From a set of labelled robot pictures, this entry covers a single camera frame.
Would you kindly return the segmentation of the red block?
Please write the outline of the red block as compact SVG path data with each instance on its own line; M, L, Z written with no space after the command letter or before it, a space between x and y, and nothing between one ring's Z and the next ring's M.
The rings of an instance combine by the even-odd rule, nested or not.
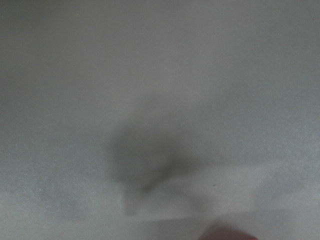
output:
M254 235L228 225L213 225L198 240L257 240Z

